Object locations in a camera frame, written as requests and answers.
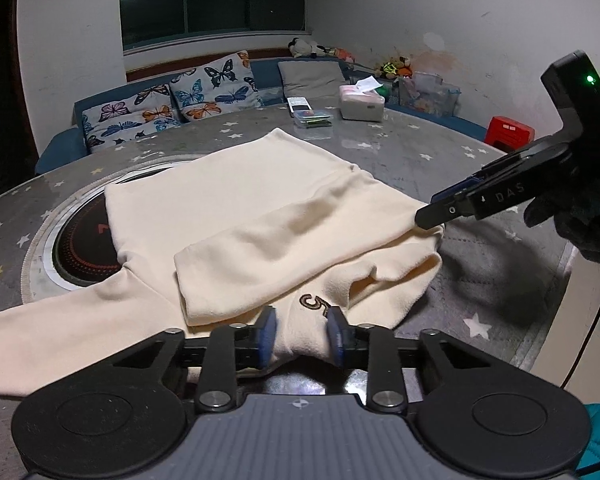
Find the gloved hand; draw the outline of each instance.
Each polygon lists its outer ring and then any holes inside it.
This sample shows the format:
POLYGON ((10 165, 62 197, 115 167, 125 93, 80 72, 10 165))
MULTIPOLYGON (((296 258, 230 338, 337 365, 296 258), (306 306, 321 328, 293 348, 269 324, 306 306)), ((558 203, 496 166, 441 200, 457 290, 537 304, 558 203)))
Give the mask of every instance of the gloved hand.
POLYGON ((535 198, 524 213, 533 227, 554 217, 556 232, 575 245, 584 258, 600 264, 600 176, 574 186, 553 189, 535 198))

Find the plush toy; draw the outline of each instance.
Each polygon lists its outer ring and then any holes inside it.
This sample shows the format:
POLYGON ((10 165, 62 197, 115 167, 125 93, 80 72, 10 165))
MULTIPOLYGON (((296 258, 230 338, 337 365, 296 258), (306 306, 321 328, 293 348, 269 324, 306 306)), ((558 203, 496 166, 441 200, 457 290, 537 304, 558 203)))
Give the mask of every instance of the plush toy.
POLYGON ((411 59, 407 56, 400 56, 397 68, 398 70, 396 73, 399 76, 411 77, 413 75, 413 70, 411 69, 411 59))
POLYGON ((341 59, 347 63, 355 63, 356 62, 356 58, 353 56, 353 54, 350 53, 348 50, 344 50, 343 48, 336 48, 334 55, 338 59, 341 59))
POLYGON ((411 77, 411 59, 405 56, 391 57, 386 63, 378 63, 374 66, 374 74, 376 77, 385 79, 395 79, 398 76, 411 77))
POLYGON ((307 42, 300 38, 294 38, 288 47, 293 57, 309 56, 315 58, 327 55, 327 49, 318 45, 315 41, 307 42))

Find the gray pillow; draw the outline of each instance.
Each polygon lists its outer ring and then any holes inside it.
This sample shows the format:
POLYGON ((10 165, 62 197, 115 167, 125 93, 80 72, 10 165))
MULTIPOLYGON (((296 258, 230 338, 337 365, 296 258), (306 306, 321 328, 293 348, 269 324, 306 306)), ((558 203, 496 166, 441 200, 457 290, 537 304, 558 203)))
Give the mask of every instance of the gray pillow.
POLYGON ((280 61, 285 97, 337 97, 345 84, 336 61, 280 61))

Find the red stool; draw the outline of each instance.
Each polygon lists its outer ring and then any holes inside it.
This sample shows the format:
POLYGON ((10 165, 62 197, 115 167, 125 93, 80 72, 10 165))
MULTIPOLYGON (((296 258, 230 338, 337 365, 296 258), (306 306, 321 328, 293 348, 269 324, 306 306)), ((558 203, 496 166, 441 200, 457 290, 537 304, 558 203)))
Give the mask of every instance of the red stool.
POLYGON ((534 140, 536 131, 531 126, 519 123, 508 117, 497 116, 487 129, 485 144, 503 152, 513 152, 534 140))

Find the butterfly pillow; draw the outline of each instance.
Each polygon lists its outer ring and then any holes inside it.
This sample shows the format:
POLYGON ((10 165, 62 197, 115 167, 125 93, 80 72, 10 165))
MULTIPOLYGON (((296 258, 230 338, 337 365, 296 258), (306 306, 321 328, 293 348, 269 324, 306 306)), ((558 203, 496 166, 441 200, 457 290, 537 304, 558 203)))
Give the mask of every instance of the butterfly pillow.
POLYGON ((88 135, 93 128, 104 121, 164 106, 171 108, 169 87, 165 84, 152 86, 127 99, 112 101, 85 110, 82 113, 82 129, 85 135, 88 135))
POLYGON ((167 105, 116 116, 99 122, 95 128, 85 132, 87 147, 91 153, 132 140, 139 140, 167 128, 179 127, 167 105))
POLYGON ((262 106, 247 51, 180 74, 169 86, 189 122, 262 106))

